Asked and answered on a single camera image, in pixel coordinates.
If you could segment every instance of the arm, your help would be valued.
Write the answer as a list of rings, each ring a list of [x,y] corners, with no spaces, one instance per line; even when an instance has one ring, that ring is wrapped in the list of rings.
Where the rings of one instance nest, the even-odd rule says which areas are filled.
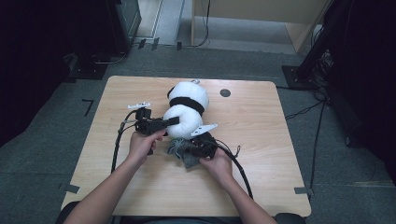
[[[155,149],[155,141],[161,141],[164,133],[165,130],[150,136],[133,133],[130,151],[125,161],[78,203],[64,223],[106,223],[132,177],[147,160],[149,150]]]
[[[265,210],[245,193],[233,178],[233,165],[224,151],[216,150],[215,157],[212,160],[200,159],[200,162],[230,195],[243,223],[276,223]]]

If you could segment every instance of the black circular hole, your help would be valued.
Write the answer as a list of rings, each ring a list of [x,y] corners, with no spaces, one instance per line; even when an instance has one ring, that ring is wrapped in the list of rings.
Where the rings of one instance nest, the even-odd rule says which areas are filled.
[[[231,95],[231,92],[230,92],[229,90],[227,90],[227,89],[222,89],[222,90],[220,91],[220,95],[221,95],[222,97],[229,97],[229,96]]]

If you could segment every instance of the black tape mark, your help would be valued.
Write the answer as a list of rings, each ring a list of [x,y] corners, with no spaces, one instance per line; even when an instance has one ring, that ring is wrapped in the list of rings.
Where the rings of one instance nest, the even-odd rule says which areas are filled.
[[[82,102],[90,102],[90,105],[88,106],[87,111],[85,112],[84,117],[87,117],[88,113],[90,113],[91,107],[93,105],[93,100],[86,100],[86,99],[82,99]]]
[[[294,188],[295,194],[307,194],[307,195],[314,195],[314,191],[312,189],[302,188]]]
[[[138,49],[142,49],[143,47],[145,47],[146,44],[146,39],[142,39],[139,43],[139,48]]]
[[[181,42],[177,42],[176,50],[177,50],[177,51],[181,50]]]
[[[160,38],[159,38],[159,37],[157,37],[157,38],[154,39],[154,43],[152,43],[151,50],[157,49],[157,47],[158,47],[158,42],[160,42]]]
[[[71,184],[62,183],[61,186],[59,187],[59,190],[77,194],[79,191],[79,187]]]

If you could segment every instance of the white plush toy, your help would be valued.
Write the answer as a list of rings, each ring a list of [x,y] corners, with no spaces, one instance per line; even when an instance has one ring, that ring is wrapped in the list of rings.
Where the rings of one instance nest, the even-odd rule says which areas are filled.
[[[199,80],[179,82],[168,92],[171,106],[163,119],[179,117],[179,124],[167,127],[172,137],[192,139],[191,134],[203,125],[202,114],[209,105],[206,90],[199,85]]]

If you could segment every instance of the forearm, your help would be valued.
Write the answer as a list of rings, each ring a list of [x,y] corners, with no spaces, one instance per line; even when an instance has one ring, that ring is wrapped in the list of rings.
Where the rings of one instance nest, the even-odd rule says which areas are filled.
[[[124,161],[76,206],[65,223],[105,223],[138,168],[137,162]]]
[[[276,223],[274,219],[256,204],[241,188],[235,179],[223,182],[223,187],[230,195],[233,204],[244,224]]]

